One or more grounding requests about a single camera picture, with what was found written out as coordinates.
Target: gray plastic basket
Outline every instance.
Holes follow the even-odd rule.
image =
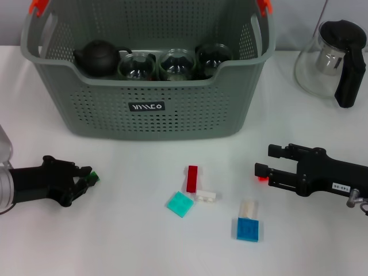
[[[222,43],[235,60],[207,80],[90,79],[76,68],[72,52],[94,39],[156,53]],[[262,17],[256,0],[50,0],[40,17],[37,9],[27,16],[21,38],[23,55],[34,62],[72,132],[126,140],[236,133],[274,44],[272,15]],[[146,111],[152,102],[164,102],[165,110]],[[132,112],[129,103],[146,106]]]

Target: cyan block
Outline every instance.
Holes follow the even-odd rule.
[[[239,217],[237,219],[237,239],[258,242],[259,221]]]
[[[193,204],[193,200],[179,191],[175,194],[175,196],[173,196],[173,198],[167,204],[167,207],[179,217],[184,217]]]

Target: white table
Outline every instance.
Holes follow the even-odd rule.
[[[267,61],[238,134],[132,142],[70,133],[34,66],[18,47],[0,47],[0,124],[13,142],[13,166],[39,166],[52,155],[92,166],[102,179],[70,208],[39,200],[0,216],[0,275],[365,275],[368,217],[358,206],[325,192],[299,197],[254,177],[256,162],[296,171],[294,161],[267,157],[269,144],[323,147],[368,166],[368,78],[355,106],[341,109],[297,87],[296,57],[277,52]],[[190,164],[221,199],[180,218],[165,204]],[[247,198],[259,201],[259,243],[234,238]]]

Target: white wall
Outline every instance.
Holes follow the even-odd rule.
[[[19,45],[23,21],[31,1],[0,0],[0,45]],[[271,1],[277,48],[301,49],[313,34],[325,0]],[[328,19],[348,19],[368,29],[368,0],[329,0],[324,16],[324,20]]]

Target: black teapot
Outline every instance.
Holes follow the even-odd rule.
[[[132,53],[129,48],[117,48],[107,41],[94,40],[88,43],[83,50],[75,50],[73,54],[76,63],[87,74],[101,77],[116,73],[120,61],[119,51]]]

